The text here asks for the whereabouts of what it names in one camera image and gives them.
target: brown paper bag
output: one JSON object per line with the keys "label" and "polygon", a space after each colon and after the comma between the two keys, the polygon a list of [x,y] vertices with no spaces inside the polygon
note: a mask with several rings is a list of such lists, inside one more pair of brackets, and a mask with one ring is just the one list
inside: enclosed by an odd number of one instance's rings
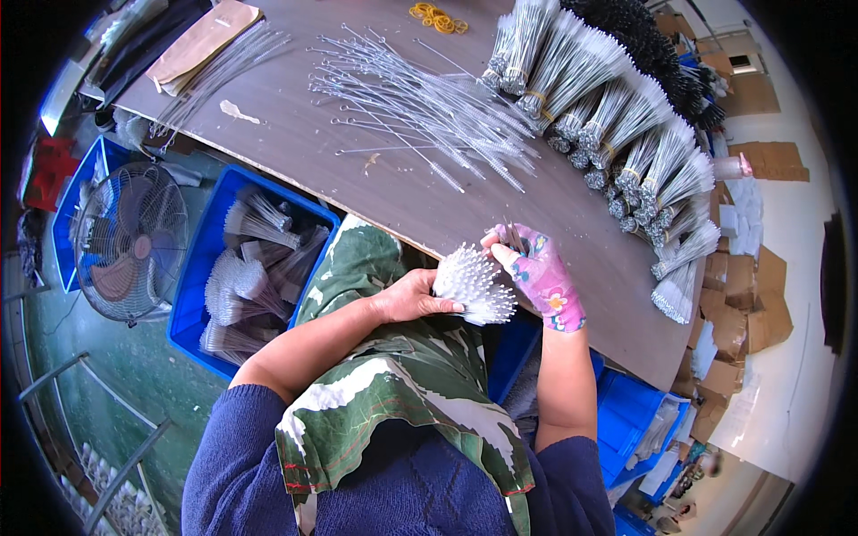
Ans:
{"label": "brown paper bag", "polygon": [[240,33],[263,16],[259,8],[223,0],[176,39],[146,71],[160,93],[175,97],[187,82]]}

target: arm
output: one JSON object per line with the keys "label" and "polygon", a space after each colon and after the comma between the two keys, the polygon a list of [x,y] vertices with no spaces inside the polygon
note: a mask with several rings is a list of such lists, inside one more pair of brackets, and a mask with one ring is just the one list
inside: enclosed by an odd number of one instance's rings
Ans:
{"label": "arm", "polygon": [[484,247],[512,275],[542,314],[542,363],[536,384],[540,425],[536,452],[567,437],[596,439],[595,376],[589,359],[583,307],[552,239],[517,224],[529,245],[524,256],[502,245],[506,229],[497,226]]}
{"label": "arm", "polygon": [[429,294],[435,273],[412,270],[371,298],[358,299],[280,334],[241,365],[229,388],[263,385],[291,404],[381,324],[464,310],[452,300]]}

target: woman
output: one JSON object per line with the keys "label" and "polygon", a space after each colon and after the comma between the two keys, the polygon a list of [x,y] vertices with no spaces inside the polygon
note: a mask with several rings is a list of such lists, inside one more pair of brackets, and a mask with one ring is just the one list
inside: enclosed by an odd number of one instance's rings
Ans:
{"label": "woman", "polygon": [[550,238],[482,245],[543,315],[535,448],[486,397],[480,331],[348,216],[295,328],[212,408],[184,534],[613,534],[583,307]]}

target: green floor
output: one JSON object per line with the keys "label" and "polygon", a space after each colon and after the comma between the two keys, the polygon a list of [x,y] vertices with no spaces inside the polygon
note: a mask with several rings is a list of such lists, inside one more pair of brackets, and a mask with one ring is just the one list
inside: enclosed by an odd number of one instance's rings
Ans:
{"label": "green floor", "polygon": [[[167,160],[199,171],[206,178],[200,188],[181,189],[188,208],[190,242],[223,164],[200,153],[189,157],[168,154]],[[89,362],[99,375],[150,420],[157,423],[169,416],[173,425],[155,444],[143,465],[155,498],[166,507],[170,530],[179,533],[184,478],[211,406],[227,382],[170,346],[166,320],[140,322],[128,328],[93,310],[83,296],[78,298],[79,291],[65,294],[56,269],[51,220],[43,249],[43,276],[51,290],[26,298],[24,309],[33,375],[40,376],[87,351]],[[125,463],[151,431],[81,367],[65,371],[59,377],[59,387],[77,447],[83,442],[90,443],[116,468]],[[46,413],[56,410],[57,401],[51,389],[41,395],[41,400]],[[58,413],[45,418],[52,428],[64,429]],[[136,473],[130,479],[138,488],[141,486]]]}

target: scissors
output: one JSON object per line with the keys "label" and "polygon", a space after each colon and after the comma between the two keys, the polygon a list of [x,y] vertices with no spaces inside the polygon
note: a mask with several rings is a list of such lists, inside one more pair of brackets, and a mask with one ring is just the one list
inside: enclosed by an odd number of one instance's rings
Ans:
{"label": "scissors", "polygon": [[507,245],[510,246],[513,250],[518,253],[523,253],[527,255],[530,253],[527,248],[524,247],[524,243],[522,242],[521,236],[518,234],[518,230],[516,226],[511,224],[504,216],[504,225],[506,226],[506,241]]}

